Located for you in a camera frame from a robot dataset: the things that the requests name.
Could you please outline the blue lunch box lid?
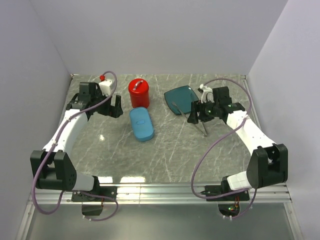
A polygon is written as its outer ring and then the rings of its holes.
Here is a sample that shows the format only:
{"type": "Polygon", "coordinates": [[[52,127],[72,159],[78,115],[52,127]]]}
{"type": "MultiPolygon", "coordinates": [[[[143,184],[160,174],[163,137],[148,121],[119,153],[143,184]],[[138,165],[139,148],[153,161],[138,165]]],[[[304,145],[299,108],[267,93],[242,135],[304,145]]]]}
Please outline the blue lunch box lid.
{"type": "Polygon", "coordinates": [[[136,107],[129,112],[133,134],[139,142],[146,142],[153,138],[154,127],[148,110],[145,107],[136,107]]]}

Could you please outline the blue lunch box base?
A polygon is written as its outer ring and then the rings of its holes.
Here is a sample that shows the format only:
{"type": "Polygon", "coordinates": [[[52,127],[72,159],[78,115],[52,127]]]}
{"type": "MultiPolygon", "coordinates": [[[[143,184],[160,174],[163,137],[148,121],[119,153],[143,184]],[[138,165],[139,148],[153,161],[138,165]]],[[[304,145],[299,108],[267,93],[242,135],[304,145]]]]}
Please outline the blue lunch box base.
{"type": "Polygon", "coordinates": [[[134,120],[132,124],[132,130],[135,138],[139,142],[149,141],[154,136],[154,127],[149,118],[134,120]]]}

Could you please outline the metal food tongs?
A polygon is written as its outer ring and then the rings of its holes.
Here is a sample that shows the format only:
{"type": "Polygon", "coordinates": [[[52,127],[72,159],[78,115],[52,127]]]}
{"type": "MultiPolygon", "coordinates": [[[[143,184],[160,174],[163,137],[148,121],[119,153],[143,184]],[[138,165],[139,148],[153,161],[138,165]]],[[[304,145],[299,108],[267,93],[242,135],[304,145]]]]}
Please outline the metal food tongs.
{"type": "Polygon", "coordinates": [[[207,136],[208,136],[208,132],[207,132],[207,130],[206,130],[206,128],[205,128],[204,123],[202,123],[202,126],[203,126],[204,131],[202,131],[202,130],[197,126],[197,124],[199,123],[199,120],[198,120],[198,116],[197,116],[197,112],[196,112],[196,111],[191,110],[189,117],[187,117],[187,115],[178,107],[178,105],[177,105],[174,101],[172,101],[171,104],[179,111],[179,113],[180,113],[183,117],[185,117],[185,118],[187,119],[187,122],[193,124],[193,126],[195,127],[195,129],[198,130],[204,137],[207,137],[207,136]]]}

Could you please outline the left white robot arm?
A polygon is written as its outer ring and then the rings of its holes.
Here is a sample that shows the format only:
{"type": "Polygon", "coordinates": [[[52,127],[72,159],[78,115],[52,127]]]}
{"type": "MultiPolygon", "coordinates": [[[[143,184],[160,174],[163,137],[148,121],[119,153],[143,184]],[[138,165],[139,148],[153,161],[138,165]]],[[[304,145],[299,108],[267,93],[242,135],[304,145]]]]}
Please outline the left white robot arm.
{"type": "Polygon", "coordinates": [[[42,148],[31,153],[33,189],[58,191],[83,191],[89,201],[101,196],[97,176],[77,172],[70,153],[82,128],[94,113],[112,118],[123,114],[121,96],[112,94],[117,84],[111,80],[100,83],[81,82],[78,93],[66,105],[64,117],[52,139],[42,148]]]}

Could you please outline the red round cup lid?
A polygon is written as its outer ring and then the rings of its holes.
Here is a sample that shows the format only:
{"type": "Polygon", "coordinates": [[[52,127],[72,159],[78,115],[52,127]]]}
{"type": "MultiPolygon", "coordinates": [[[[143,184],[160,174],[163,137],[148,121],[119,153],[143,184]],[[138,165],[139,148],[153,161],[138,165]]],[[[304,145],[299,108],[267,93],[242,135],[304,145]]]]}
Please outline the red round cup lid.
{"type": "Polygon", "coordinates": [[[128,85],[128,91],[131,95],[142,96],[149,92],[149,84],[145,79],[133,79],[128,85]]]}

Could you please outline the red ribbed cup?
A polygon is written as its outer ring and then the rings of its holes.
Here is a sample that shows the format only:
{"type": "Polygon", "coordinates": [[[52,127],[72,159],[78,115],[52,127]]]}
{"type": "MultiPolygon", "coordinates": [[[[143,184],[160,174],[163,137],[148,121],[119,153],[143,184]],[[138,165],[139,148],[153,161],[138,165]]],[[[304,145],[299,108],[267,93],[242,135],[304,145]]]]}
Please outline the red ribbed cup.
{"type": "Polygon", "coordinates": [[[144,107],[148,108],[150,105],[149,89],[129,89],[129,95],[131,100],[131,105],[133,108],[144,107]]]}

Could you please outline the dark teal square plate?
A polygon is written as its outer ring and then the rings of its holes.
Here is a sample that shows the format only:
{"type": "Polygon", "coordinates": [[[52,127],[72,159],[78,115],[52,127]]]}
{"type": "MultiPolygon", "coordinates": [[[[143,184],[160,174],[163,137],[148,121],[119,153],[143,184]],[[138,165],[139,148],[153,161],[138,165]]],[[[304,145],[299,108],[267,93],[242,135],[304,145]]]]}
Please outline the dark teal square plate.
{"type": "Polygon", "coordinates": [[[169,109],[177,116],[180,116],[181,113],[173,103],[175,103],[184,114],[189,114],[191,112],[192,102],[199,100],[189,85],[180,86],[165,92],[164,99],[169,109]]]}

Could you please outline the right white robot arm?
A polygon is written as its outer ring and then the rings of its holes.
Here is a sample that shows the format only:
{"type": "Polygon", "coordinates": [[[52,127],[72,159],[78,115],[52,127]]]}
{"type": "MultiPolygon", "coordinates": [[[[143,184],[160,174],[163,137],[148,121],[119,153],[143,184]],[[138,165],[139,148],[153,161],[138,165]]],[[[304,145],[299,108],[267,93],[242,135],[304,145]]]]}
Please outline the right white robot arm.
{"type": "Polygon", "coordinates": [[[191,104],[188,123],[198,124],[219,118],[232,133],[236,133],[250,153],[245,171],[223,178],[218,192],[209,195],[198,194],[206,200],[232,200],[235,196],[250,189],[260,189],[288,180],[288,149],[267,137],[253,122],[248,110],[239,102],[233,102],[229,88],[210,88],[201,84],[201,99],[191,104]]]}

